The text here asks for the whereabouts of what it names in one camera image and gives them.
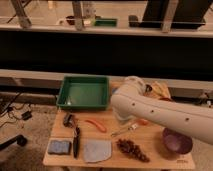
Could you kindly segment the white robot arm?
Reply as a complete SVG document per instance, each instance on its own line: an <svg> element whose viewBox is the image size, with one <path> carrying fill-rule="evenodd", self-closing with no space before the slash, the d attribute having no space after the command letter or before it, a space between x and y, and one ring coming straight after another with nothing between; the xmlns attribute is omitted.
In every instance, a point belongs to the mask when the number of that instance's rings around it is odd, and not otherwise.
<svg viewBox="0 0 213 171"><path fill-rule="evenodd" d="M140 77L125 78L111 96L120 120L134 115L213 144L213 109L146 97L145 90L146 83Z"/></svg>

